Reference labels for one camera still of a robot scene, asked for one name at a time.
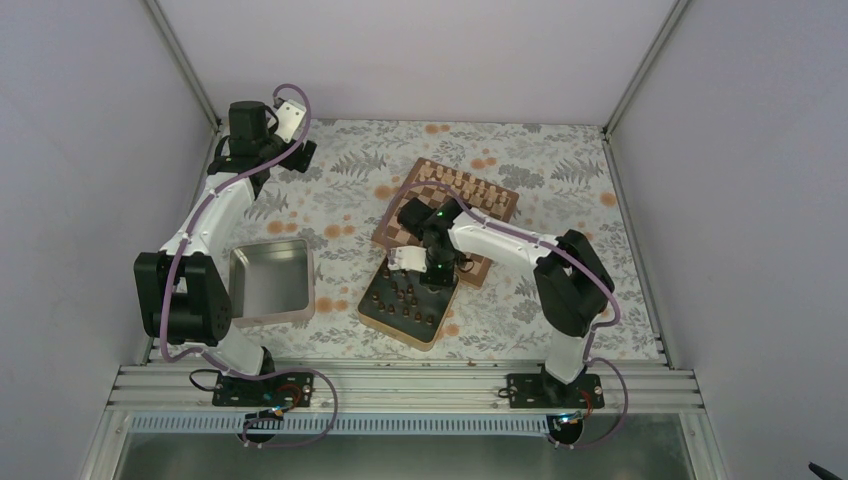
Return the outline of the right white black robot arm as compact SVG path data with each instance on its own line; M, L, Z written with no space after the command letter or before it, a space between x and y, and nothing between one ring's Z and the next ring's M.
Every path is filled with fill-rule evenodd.
M597 317L614 308L614 283L586 236L569 230L556 236L523 230L451 199L430 208L417 199L398 214L416 246L393 247L391 270L415 271L433 289L455 285L466 255L479 255L533 280L552 343L544 360L544 399L565 407L580 393L578 377L589 361Z

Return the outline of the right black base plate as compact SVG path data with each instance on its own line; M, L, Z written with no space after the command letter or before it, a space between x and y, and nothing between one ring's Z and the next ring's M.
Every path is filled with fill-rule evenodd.
M512 373L497 392L512 409L586 409L605 406L600 377L584 373L562 383L547 373Z

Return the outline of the wooden chessboard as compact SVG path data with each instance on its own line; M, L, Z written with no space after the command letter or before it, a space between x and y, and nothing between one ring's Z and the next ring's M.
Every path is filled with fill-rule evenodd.
M509 221L516 212L519 194L505 187L488 182L471 173L445 166L432 160L419 158L407 174L402 187L413 183L434 181L448 185L458 193L468 206L503 222ZM371 240L380 247L388 243L391 247L413 245L420 242L403 229L397 220L399 209L409 200L418 199L427 207L438 209L450 196L439 188L419 185L407 190L391 211L383 214Z

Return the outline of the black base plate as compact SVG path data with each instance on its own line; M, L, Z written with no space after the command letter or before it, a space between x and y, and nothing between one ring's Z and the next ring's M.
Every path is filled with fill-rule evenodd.
M216 407L308 407L314 388L312 373L294 372L261 381L220 375L211 403Z
M547 373L512 373L497 392L512 409L586 409L605 406L600 377L584 373L562 383Z

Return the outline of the row of light chess pieces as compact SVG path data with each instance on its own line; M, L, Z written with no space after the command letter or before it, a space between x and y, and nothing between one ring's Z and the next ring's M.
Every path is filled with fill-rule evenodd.
M413 183L436 181L448 185L459 193L469 206L478 208L492 217L504 219L511 215L517 206L519 196L516 192L471 173L423 158L419 159L416 166L418 171L411 177Z

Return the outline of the floral patterned table mat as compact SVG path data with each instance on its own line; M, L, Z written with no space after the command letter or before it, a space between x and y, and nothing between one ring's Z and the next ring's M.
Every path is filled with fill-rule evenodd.
M363 325L356 307L383 257L373 233L415 162L428 159L518 194L511 223L540 233L582 232L615 284L620 322L592 351L657 362L656 335L602 146L593 126L316 120L305 173L272 171L258 200L214 256L222 275L241 245L301 238L313 254L312 318L246 330L287 359L540 360L551 329L527 275L493 265L480 288L461 287L433 347L422 352Z

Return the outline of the aluminium rail frame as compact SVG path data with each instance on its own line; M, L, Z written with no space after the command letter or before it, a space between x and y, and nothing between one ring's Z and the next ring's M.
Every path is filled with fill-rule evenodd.
M332 409L331 387L336 388L342 413L503 413L508 408L497 391L510 373L536 373L533 361L436 363L353 360L316 361L315 412ZM120 367L108 396L110 410L207 411L212 407L209 387L214 375L199 373L197 385L188 379L200 366L166 365ZM691 370L672 370L663 364L624 361L614 367L598 364L606 405L612 414L623 405L632 413L699 413L704 401Z

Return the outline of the empty silver tin lid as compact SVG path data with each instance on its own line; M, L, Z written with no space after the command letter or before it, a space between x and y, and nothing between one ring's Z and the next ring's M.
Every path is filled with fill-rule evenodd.
M312 251L306 240L243 245L229 257L233 323L240 328L303 323L315 313Z

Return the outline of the gold tin with dark pieces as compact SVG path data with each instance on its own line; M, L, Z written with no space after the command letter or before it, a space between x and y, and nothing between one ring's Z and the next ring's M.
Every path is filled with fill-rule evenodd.
M360 322L420 351L436 343L459 283L431 290L420 273L390 270L383 258L357 306Z

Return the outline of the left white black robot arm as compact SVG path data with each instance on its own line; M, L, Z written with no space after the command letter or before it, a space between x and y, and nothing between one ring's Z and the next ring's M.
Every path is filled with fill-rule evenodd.
M306 138L309 106L293 100L234 102L229 121L197 203L159 250L137 256L133 273L143 328L158 340L162 358L175 363L201 357L240 378L239 392L263 405L278 391L273 361L234 325L234 307L213 256L258 199L271 168L306 171L316 145Z

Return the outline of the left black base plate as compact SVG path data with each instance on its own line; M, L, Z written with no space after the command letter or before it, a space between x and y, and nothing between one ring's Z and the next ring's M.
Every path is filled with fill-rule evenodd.
M314 388L312 373L294 372L261 381L220 375L211 403L216 407L308 407Z

